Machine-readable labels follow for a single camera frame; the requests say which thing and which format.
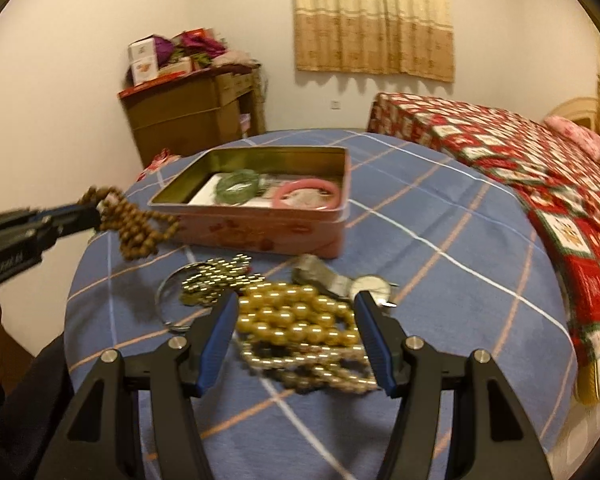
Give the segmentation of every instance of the wristwatch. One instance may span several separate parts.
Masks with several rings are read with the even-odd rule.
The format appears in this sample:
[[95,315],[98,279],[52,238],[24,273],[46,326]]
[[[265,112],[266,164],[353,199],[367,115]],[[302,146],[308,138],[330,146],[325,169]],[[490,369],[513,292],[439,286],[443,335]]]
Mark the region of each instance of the wristwatch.
[[331,270],[318,256],[301,254],[291,270],[298,285],[313,285],[321,294],[340,301],[353,301],[361,290],[368,290],[378,306],[396,306],[391,303],[392,283],[376,274],[348,278]]

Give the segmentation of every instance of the pink bangle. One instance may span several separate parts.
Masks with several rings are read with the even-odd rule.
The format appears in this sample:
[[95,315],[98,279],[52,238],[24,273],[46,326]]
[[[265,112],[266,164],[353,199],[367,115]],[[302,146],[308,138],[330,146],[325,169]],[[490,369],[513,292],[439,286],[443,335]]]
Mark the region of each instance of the pink bangle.
[[326,205],[318,207],[317,209],[336,209],[338,204],[340,204],[340,188],[333,182],[322,180],[320,178],[304,178],[302,180],[287,182],[280,186],[273,196],[272,206],[275,209],[296,209],[293,206],[282,202],[282,199],[289,193],[298,189],[323,189],[333,195],[333,198]]

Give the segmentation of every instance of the wooden bead bracelet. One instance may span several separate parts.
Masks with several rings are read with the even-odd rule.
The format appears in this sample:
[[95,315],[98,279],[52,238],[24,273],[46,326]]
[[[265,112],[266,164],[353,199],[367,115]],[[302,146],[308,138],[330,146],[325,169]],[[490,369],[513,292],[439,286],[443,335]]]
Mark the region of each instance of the wooden bead bracelet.
[[[158,244],[173,238],[178,231],[178,218],[159,211],[142,211],[129,202],[117,187],[91,186],[78,204],[97,204],[102,223],[98,231],[117,231],[120,253],[125,260],[139,260],[158,253]],[[163,222],[168,227],[161,232],[150,220]]]

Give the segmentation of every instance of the dark clothing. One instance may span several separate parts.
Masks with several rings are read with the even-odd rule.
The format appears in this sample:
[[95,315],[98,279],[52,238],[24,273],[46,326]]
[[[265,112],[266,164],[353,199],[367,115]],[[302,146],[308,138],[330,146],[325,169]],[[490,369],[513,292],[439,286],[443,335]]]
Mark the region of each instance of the dark clothing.
[[32,479],[74,390],[56,338],[0,406],[0,480]]

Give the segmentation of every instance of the gold bead necklace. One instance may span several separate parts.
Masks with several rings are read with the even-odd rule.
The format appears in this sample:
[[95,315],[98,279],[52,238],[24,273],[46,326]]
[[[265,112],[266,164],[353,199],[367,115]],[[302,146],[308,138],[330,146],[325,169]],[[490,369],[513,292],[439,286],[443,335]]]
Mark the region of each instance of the gold bead necklace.
[[[321,296],[311,285],[282,282],[257,283],[242,293],[236,330],[251,368],[274,370],[285,387],[296,390],[378,389],[347,303]],[[346,366],[356,362],[361,372]]]

